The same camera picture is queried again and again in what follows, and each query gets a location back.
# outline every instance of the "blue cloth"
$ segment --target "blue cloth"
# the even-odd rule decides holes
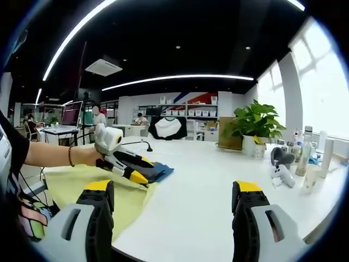
[[[158,162],[155,162],[153,164],[154,164],[154,168],[156,169],[156,171],[159,172],[159,175],[154,182],[161,182],[162,180],[167,178],[170,174],[172,174],[172,172],[174,171],[174,168],[170,168],[167,165],[163,165],[163,164],[158,163]]]

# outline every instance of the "spray bottle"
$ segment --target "spray bottle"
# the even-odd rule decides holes
[[[296,169],[296,175],[298,176],[304,176],[306,173],[306,168],[308,167],[309,158],[312,150],[311,136],[312,127],[305,126],[304,143],[302,144],[302,155],[300,156],[298,166]]]

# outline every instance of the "cardboard box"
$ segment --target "cardboard box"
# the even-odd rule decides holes
[[[225,129],[234,125],[235,117],[219,118],[218,147],[234,150],[242,150],[242,137],[227,135]]]
[[[206,129],[210,130],[211,127],[217,128],[217,121],[214,121],[214,120],[206,121]]]

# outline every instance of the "hand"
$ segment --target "hand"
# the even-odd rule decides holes
[[[79,164],[85,164],[89,166],[96,166],[96,160],[97,159],[104,159],[103,155],[99,153],[96,148],[78,148],[76,147],[79,152],[79,160],[77,161]]]

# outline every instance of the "game controller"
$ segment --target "game controller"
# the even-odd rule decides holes
[[[272,173],[271,177],[281,178],[283,183],[285,183],[291,188],[294,187],[294,184],[296,184],[296,182],[293,179],[293,176],[291,175],[290,171],[285,167],[285,165],[277,165],[276,170],[274,171],[274,173]]]
[[[286,153],[279,147],[275,147],[270,154],[270,161],[272,165],[285,165],[287,169],[290,169],[291,164],[294,162],[295,156],[291,153]]]

